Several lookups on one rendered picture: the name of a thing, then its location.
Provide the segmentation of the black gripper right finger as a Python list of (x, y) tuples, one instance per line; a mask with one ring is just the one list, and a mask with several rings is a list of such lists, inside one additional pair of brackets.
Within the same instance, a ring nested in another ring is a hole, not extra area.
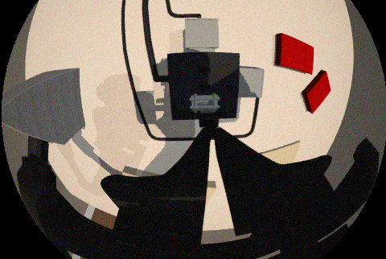
[(305, 162), (277, 163), (238, 140), (222, 127), (215, 127), (218, 160), (229, 213), (236, 236), (252, 227), (283, 191), (325, 174), (331, 156)]

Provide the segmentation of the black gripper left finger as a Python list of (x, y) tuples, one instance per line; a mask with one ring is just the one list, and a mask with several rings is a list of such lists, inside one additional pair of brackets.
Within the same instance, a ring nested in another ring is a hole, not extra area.
[(101, 181), (117, 207), (192, 216), (194, 234), (202, 234), (207, 198), (210, 134), (203, 127), (189, 150), (163, 175), (107, 175)]

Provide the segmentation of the red flat rectangular block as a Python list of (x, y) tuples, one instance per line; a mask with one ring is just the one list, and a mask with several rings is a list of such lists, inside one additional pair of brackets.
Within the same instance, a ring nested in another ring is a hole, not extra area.
[(276, 35), (275, 64), (312, 75), (314, 47), (286, 34), (280, 33)]
[(328, 81), (327, 72), (326, 70), (321, 70), (310, 84), (306, 86), (305, 91), (302, 92), (308, 111), (311, 113), (315, 112), (330, 91), (331, 85)]

